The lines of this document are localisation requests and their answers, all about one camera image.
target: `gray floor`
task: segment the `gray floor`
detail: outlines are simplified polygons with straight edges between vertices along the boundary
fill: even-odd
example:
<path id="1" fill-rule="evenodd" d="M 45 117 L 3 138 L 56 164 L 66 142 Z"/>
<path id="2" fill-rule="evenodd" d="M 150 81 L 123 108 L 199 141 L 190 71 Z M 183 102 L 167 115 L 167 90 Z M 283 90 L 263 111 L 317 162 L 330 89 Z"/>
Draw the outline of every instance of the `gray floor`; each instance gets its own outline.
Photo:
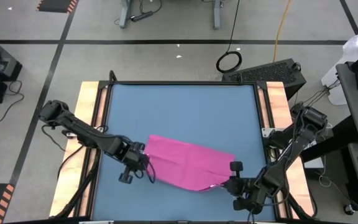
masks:
<path id="1" fill-rule="evenodd" d="M 38 2 L 0 0 L 0 40 L 59 40 L 68 15 L 36 12 Z M 196 0 L 164 0 L 160 12 L 140 22 L 129 22 L 122 30 L 113 24 L 119 17 L 119 2 L 80 0 L 67 39 L 228 39 L 237 1 L 225 1 L 219 30 L 212 29 L 212 4 Z M 346 2 L 358 25 L 358 0 Z M 285 4 L 286 0 L 242 0 L 234 39 L 274 40 Z M 152 3 L 145 1 L 145 11 L 155 9 L 157 5 L 156 0 Z M 138 6 L 135 1 L 134 14 L 139 13 Z M 281 39 L 347 40 L 353 35 L 340 0 L 294 0 Z M 57 44 L 3 45 L 24 66 L 19 79 L 24 84 L 25 99 L 0 123 L 0 183 L 8 183 L 11 178 Z M 216 71 L 215 63 L 226 49 L 227 45 L 218 44 L 64 45 L 47 100 L 66 101 L 74 109 L 81 82 L 105 80 L 110 70 L 114 70 L 120 80 L 220 80 L 221 74 Z M 231 49 L 241 52 L 241 68 L 247 68 L 271 62 L 274 46 L 244 44 L 233 45 Z M 301 63 L 307 84 L 300 90 L 298 101 L 323 89 L 321 77 L 341 55 L 341 45 L 279 45 L 277 52 L 278 60 L 293 58 Z M 233 63 L 233 58 L 223 62 L 226 68 Z M 14 100 L 15 96 L 6 97 L 0 105 L 0 116 Z M 346 105 L 333 106 L 326 96 L 314 107 L 326 113 L 333 125 L 349 115 Z M 51 134 L 65 144 L 58 131 Z M 41 133 L 38 124 L 5 222 L 48 217 L 62 157 L 62 151 Z M 328 169 L 328 174 L 335 173 L 336 166 L 328 166 Z M 334 188 L 324 188 L 313 180 L 310 188 L 318 204 L 318 218 L 358 223 L 358 212 L 351 217 L 343 213 L 346 200 Z"/>

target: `yellow cable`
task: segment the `yellow cable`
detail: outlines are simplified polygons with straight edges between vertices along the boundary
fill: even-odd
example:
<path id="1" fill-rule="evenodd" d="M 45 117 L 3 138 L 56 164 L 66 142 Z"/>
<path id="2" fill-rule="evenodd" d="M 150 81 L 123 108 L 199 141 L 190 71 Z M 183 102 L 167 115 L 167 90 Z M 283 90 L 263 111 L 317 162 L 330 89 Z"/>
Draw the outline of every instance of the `yellow cable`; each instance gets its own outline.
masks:
<path id="1" fill-rule="evenodd" d="M 273 62 L 276 61 L 276 52 L 277 52 L 278 37 L 280 36 L 281 28 L 282 28 L 282 26 L 283 26 L 283 23 L 284 23 L 284 20 L 285 20 L 285 16 L 287 16 L 287 12 L 288 12 L 288 9 L 290 8 L 290 4 L 291 4 L 291 0 L 288 0 L 287 6 L 286 6 L 285 11 L 284 11 L 283 19 L 281 20 L 280 27 L 278 27 L 277 36 L 276 36 L 276 42 L 275 42 L 275 44 L 274 44 Z"/>

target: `metal stand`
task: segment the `metal stand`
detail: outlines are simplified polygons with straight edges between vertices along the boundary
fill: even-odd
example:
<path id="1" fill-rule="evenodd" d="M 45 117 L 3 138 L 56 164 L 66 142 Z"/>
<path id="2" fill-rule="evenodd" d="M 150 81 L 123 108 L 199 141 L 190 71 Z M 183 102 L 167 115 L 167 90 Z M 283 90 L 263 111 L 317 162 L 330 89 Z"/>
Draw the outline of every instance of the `metal stand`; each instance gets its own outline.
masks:
<path id="1" fill-rule="evenodd" d="M 221 27 L 221 0 L 214 2 L 214 29 Z"/>
<path id="2" fill-rule="evenodd" d="M 131 3 L 132 0 L 121 0 L 122 9 L 121 9 L 121 17 L 119 18 L 119 27 L 125 28 L 125 23 L 127 19 L 131 16 Z"/>

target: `table leg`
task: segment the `table leg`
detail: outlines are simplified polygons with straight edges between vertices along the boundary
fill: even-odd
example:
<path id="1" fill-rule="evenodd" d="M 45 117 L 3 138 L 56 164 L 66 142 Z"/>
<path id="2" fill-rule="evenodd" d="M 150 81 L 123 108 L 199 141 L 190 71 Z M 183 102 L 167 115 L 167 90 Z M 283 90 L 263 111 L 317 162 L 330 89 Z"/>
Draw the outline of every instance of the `table leg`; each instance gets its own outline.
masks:
<path id="1" fill-rule="evenodd" d="M 214 29 L 221 27 L 221 0 L 214 2 Z"/>
<path id="2" fill-rule="evenodd" d="M 349 143 L 358 142 L 358 132 L 351 115 L 333 127 L 333 133 L 333 137 L 304 150 L 301 153 L 303 162 L 312 161 L 330 152 L 343 149 Z"/>
<path id="3" fill-rule="evenodd" d="M 131 16 L 131 1 L 132 0 L 121 0 L 122 9 L 121 16 L 119 18 L 119 27 L 125 28 L 127 19 Z"/>

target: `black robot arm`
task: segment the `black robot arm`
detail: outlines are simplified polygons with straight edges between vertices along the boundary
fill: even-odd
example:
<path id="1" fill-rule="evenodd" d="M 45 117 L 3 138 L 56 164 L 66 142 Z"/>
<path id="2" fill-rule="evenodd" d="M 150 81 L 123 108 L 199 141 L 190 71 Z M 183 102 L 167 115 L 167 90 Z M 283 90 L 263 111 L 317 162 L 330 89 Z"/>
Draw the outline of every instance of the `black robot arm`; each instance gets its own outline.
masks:
<path id="1" fill-rule="evenodd" d="M 102 150 L 113 159 L 126 165 L 125 171 L 120 175 L 119 181 L 130 184 L 133 176 L 130 171 L 146 170 L 149 158 L 143 153 L 145 144 L 132 142 L 125 136 L 104 134 L 78 119 L 68 109 L 66 103 L 52 100 L 48 101 L 39 114 L 39 120 L 55 128 L 63 126 L 77 135 L 80 144 Z"/>
<path id="2" fill-rule="evenodd" d="M 262 211 L 265 199 L 274 198 L 280 190 L 287 192 L 286 171 L 311 141 L 316 139 L 327 125 L 327 116 L 311 107 L 298 103 L 291 111 L 295 122 L 283 131 L 272 132 L 264 139 L 265 150 L 280 149 L 276 161 L 265 166 L 256 178 L 242 178 L 241 162 L 232 162 L 231 170 L 236 175 L 224 184 L 227 191 L 236 197 L 235 210 L 247 209 L 253 214 Z"/>

